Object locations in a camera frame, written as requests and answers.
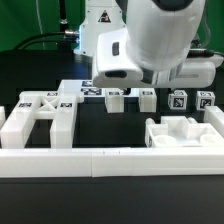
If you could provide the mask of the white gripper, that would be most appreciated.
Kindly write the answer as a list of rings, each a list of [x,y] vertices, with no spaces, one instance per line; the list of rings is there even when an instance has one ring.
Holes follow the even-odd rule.
[[[150,71],[137,65],[126,50],[126,28],[99,36],[92,62],[92,81],[102,88],[205,88],[213,83],[216,68],[224,58],[205,50],[193,50],[179,67],[168,71]]]

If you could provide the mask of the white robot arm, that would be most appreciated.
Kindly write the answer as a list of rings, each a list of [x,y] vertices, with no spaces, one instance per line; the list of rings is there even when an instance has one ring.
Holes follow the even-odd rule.
[[[203,88],[224,57],[192,41],[206,0],[85,0],[76,54],[103,88]]]

